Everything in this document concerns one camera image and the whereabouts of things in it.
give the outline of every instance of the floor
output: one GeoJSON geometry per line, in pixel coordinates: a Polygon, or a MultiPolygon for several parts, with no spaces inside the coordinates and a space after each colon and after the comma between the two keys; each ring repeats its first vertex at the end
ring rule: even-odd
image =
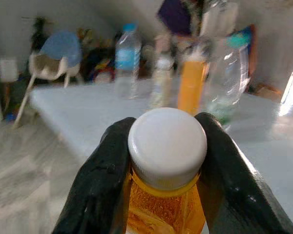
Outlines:
{"type": "Polygon", "coordinates": [[[52,231],[79,169],[38,117],[0,123],[0,234],[52,231]]]}

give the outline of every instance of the orange juice bottle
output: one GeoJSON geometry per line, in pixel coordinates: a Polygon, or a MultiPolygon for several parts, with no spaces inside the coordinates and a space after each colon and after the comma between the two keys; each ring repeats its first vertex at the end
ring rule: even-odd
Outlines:
{"type": "Polygon", "coordinates": [[[198,113],[208,63],[201,46],[196,45],[185,55],[178,95],[178,109],[194,116],[198,113]]]}
{"type": "Polygon", "coordinates": [[[127,233],[200,234],[205,216],[196,182],[207,150],[200,123],[178,109],[154,109],[133,123],[128,147],[127,233]]]}

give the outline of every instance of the white table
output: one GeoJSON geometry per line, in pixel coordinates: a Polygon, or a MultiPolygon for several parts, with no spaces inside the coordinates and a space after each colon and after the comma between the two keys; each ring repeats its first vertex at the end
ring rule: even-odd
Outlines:
{"type": "MultiPolygon", "coordinates": [[[[177,93],[177,82],[174,85],[177,93]]],[[[119,99],[113,84],[38,88],[31,103],[83,163],[105,129],[148,109],[151,81],[139,81],[137,99],[119,99]]],[[[293,109],[270,100],[243,95],[228,134],[271,187],[293,221],[293,109]]]]}

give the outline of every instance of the water bottle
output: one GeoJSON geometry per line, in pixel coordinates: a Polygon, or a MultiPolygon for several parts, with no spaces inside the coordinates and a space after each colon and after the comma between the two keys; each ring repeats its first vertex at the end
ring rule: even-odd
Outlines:
{"type": "Polygon", "coordinates": [[[216,60],[209,69],[202,97],[202,112],[214,115],[222,125],[232,117],[248,82],[248,35],[234,34],[218,43],[216,60]]]}
{"type": "Polygon", "coordinates": [[[136,96],[141,42],[133,23],[124,26],[124,34],[116,44],[116,93],[123,98],[136,96]]]}

